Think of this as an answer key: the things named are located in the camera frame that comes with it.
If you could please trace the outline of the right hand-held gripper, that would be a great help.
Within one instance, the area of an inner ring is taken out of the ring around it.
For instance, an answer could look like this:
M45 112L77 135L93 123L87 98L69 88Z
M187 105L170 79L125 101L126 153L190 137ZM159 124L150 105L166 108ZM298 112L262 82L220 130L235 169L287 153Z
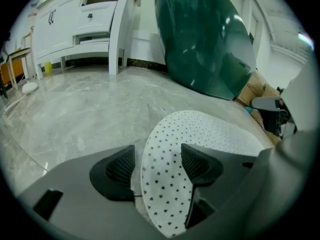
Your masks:
M250 101L250 107L260 113L264 129L276 137L283 139L297 132L293 117L280 96L256 97Z

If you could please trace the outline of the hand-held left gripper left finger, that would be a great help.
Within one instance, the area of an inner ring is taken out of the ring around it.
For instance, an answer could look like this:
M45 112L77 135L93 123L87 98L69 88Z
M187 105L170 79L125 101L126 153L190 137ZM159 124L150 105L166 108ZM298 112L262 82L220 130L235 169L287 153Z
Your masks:
M165 240L138 212L131 177L135 147L65 161L18 200L52 236L64 240Z

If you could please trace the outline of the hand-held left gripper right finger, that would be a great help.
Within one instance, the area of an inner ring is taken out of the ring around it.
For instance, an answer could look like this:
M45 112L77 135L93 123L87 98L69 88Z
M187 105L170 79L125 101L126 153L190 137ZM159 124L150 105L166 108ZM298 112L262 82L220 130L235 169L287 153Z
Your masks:
M185 228L242 229L261 157L183 143L181 163L192 185Z

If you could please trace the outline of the white oval bath mat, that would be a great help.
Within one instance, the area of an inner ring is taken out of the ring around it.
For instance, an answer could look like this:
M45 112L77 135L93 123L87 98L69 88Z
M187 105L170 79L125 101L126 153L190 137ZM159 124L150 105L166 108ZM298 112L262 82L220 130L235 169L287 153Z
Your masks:
M263 145L250 132L209 114L182 110L163 118L149 135L141 162L142 196L157 229L171 238L183 233L192 183L183 169L181 145L257 157Z

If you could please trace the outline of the dark green white bathtub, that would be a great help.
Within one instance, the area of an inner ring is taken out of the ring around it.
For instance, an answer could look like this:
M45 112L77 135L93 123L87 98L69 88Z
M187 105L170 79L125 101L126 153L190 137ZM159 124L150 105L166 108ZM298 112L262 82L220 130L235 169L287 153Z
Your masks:
M230 0L154 0L169 76L201 94L234 100L256 69L254 49Z

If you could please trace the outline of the large cardboard box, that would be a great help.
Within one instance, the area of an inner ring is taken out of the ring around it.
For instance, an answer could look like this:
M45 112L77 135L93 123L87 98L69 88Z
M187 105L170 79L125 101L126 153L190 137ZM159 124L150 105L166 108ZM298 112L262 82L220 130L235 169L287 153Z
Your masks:
M280 97L280 92L273 87L271 87L267 80L260 74L260 72L255 69L249 78L247 84L235 98L235 102L241 105L242 107L251 108L251 100L259 97ZM263 129L269 140L275 146L278 144L281 139L272 133L264 129L263 120L260 113L253 109L253 112L250 116L258 123L258 125Z

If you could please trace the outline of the wooden chair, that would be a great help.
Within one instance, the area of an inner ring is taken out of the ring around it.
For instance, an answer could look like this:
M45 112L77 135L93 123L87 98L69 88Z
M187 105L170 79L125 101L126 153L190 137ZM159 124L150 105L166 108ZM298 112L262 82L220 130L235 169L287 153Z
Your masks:
M30 77L29 77L29 70L28 70L27 55L29 55L32 50L30 47L26 47L26 48L16 50L12 53L8 53L6 50L6 43L9 42L10 40L11 40L11 33L8 32L6 38L4 39L4 43L3 43L3 52L6 55L6 63L7 63L10 83L14 89L18 90L18 83L17 83L16 77L15 77L13 62L17 61L17 60L24 59L24 61L25 61L25 70L23 70L24 77L26 79L29 79Z

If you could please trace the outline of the white vanity cabinet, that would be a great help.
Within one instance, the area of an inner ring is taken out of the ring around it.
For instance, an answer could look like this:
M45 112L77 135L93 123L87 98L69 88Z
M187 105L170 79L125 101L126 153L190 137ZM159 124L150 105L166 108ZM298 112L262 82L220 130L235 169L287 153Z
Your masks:
M103 53L108 72L126 67L135 0L41 0L32 37L37 78L41 65L67 56Z

